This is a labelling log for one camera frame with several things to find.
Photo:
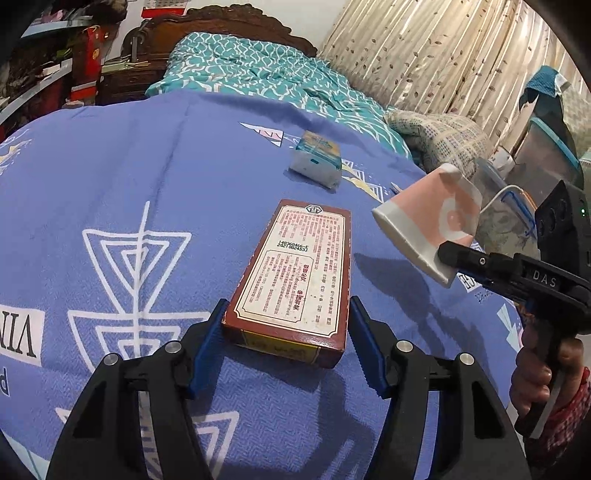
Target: brown medicine box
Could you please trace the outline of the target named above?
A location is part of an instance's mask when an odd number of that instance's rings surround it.
[[[333,368],[345,351],[351,214],[282,200],[222,320],[238,345]]]

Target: human hand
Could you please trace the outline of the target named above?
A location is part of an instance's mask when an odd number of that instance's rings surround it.
[[[532,403],[544,403],[550,396],[548,385],[552,378],[550,368],[535,354],[538,333],[534,325],[527,325],[522,336],[523,348],[517,353],[517,368],[511,377],[509,396],[520,417],[525,416]],[[558,350],[558,361],[564,369],[564,384],[554,410],[568,405],[579,390],[583,376],[583,342],[565,339]]]

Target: red sleeve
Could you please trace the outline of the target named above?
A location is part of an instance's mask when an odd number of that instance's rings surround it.
[[[525,439],[525,454],[531,466],[547,468],[566,450],[591,406],[589,369],[585,367],[581,386],[571,402],[552,413],[538,440]]]

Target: pillow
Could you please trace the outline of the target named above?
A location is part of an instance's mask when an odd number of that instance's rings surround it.
[[[390,109],[384,114],[384,121],[404,137],[410,148],[423,153],[427,173],[442,163],[451,163],[471,179],[476,171],[475,158],[489,158],[494,150],[482,128],[464,116]]]
[[[564,123],[573,136],[576,154],[583,155],[591,148],[591,103],[570,86],[562,92],[562,110]]]
[[[579,164],[583,169],[583,191],[587,201],[591,202],[591,148],[579,159]]]

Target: white cable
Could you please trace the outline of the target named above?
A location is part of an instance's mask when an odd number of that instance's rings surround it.
[[[523,189],[517,185],[507,185],[506,187],[503,187],[501,190],[499,190],[499,192],[497,192],[497,194],[492,198],[492,200],[490,202],[488,202],[486,204],[486,206],[480,211],[480,214],[482,215],[484,213],[484,211],[490,207],[497,198],[499,198],[501,195],[503,195],[505,192],[507,192],[508,190],[516,190],[519,193],[521,193],[525,199],[527,200],[527,195],[525,194],[525,192],[523,191]]]

